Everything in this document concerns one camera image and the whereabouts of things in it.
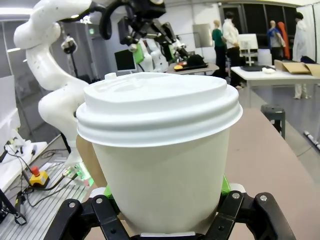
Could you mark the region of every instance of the cup lid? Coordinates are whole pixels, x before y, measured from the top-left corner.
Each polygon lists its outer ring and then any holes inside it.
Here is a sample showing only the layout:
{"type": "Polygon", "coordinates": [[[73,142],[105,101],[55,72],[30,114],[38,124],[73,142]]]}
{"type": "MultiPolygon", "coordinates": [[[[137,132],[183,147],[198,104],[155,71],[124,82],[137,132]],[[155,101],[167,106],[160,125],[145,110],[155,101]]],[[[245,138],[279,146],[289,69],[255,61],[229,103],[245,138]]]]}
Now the cup lid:
{"type": "Polygon", "coordinates": [[[84,88],[79,135],[95,144],[142,148],[221,132],[242,116],[238,91],[218,77],[140,72],[84,88]]]}

